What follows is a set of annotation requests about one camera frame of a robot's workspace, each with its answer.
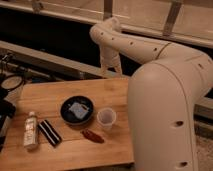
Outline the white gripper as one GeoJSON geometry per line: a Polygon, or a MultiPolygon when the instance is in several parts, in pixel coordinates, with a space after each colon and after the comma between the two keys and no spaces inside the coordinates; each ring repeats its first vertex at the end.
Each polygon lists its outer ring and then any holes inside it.
{"type": "Polygon", "coordinates": [[[100,46],[100,63],[101,76],[102,78],[107,78],[107,68],[114,67],[118,76],[122,76],[122,68],[120,65],[120,55],[116,50],[109,48],[107,46],[100,46]]]}

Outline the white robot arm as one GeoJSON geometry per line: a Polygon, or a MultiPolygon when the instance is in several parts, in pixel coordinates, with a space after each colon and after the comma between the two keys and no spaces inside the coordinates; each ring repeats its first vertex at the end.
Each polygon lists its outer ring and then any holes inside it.
{"type": "Polygon", "coordinates": [[[199,171],[194,108],[213,89],[213,59],[178,43],[121,32],[115,17],[93,25],[91,39],[111,65],[121,53],[141,64],[128,83],[135,171],[199,171]]]}

